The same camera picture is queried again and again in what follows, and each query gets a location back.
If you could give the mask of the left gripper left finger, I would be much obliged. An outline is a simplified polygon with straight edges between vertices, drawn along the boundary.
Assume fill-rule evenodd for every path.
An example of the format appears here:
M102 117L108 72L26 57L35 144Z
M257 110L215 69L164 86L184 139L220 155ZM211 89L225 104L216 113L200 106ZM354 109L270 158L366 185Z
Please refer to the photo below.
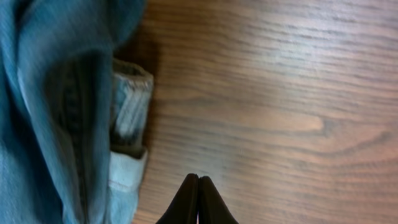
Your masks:
M156 224L196 224L199 176L188 174Z

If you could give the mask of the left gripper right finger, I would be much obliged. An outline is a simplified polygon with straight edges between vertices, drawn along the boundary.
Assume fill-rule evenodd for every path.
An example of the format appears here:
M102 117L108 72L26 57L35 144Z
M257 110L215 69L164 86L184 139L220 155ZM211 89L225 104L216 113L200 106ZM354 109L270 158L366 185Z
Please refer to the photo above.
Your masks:
M208 176L199 180L198 219L199 224L238 224Z

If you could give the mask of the blue denim jeans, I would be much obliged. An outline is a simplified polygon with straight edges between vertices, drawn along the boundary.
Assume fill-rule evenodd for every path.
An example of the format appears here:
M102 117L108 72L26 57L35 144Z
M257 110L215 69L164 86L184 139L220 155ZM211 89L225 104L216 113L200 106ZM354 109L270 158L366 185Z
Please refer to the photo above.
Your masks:
M114 52L144 8L1 2L2 223L108 223Z

